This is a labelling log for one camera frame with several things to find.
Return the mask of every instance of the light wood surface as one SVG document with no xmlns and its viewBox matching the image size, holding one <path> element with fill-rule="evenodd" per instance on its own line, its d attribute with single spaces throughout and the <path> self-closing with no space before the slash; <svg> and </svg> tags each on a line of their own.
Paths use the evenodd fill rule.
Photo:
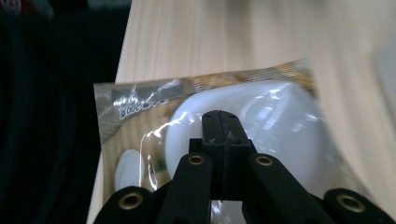
<svg viewBox="0 0 396 224">
<path fill-rule="evenodd" d="M 375 57 L 391 0 L 134 0 L 117 82 L 264 68 L 307 57 L 341 152 L 396 218 L 396 139 Z"/>
</svg>

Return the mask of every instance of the plastic bag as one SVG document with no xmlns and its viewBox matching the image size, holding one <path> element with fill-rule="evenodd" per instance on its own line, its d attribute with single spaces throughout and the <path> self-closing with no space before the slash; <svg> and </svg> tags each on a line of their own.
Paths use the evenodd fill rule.
<svg viewBox="0 0 396 224">
<path fill-rule="evenodd" d="M 257 150 L 280 159 L 312 194 L 352 189 L 369 196 L 340 157 L 314 98 L 306 61 L 202 77 L 95 85 L 104 159 L 104 202 L 115 191 L 154 191 L 171 180 L 201 116 L 240 118 Z M 244 223 L 239 202 L 212 203 L 212 223 Z"/>
</svg>

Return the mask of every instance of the wooden table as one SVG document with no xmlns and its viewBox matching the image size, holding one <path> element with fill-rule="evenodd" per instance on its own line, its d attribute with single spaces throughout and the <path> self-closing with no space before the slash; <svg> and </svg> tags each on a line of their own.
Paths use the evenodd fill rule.
<svg viewBox="0 0 396 224">
<path fill-rule="evenodd" d="M 392 0 L 134 0 L 117 82 L 264 68 L 307 57 L 342 154 L 396 218 L 396 132 L 375 71 L 376 54 L 396 35 L 395 21 Z M 98 185 L 100 180 L 93 204 L 100 204 Z M 100 206 L 92 206 L 91 217 L 95 208 Z"/>
</svg>

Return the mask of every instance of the screw hole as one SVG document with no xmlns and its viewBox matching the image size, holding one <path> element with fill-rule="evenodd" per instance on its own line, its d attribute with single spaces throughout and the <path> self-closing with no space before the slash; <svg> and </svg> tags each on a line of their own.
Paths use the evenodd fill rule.
<svg viewBox="0 0 396 224">
<path fill-rule="evenodd" d="M 268 158 L 266 156 L 260 156 L 260 157 L 256 158 L 256 162 L 263 166 L 270 166 L 274 163 L 273 160 L 271 160 L 270 158 Z"/>
<path fill-rule="evenodd" d="M 356 198 L 341 194 L 338 195 L 336 198 L 337 202 L 340 203 L 345 209 L 355 212 L 355 213 L 362 213 L 366 207 L 364 206 L 361 201 L 357 200 Z"/>
<path fill-rule="evenodd" d="M 192 165 L 201 165 L 205 162 L 205 158 L 202 156 L 194 155 L 189 157 L 189 163 Z"/>
<path fill-rule="evenodd" d="M 143 195 L 139 192 L 130 192 L 122 196 L 119 200 L 119 207 L 124 210 L 132 210 L 143 202 Z"/>
</svg>

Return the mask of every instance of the dark background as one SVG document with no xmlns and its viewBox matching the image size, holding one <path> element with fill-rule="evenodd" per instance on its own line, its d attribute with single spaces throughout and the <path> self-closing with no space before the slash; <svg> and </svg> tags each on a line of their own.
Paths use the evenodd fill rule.
<svg viewBox="0 0 396 224">
<path fill-rule="evenodd" d="M 92 84 L 114 82 L 130 8 L 49 5 L 0 10 L 0 223 L 88 215 L 100 154 Z"/>
</svg>

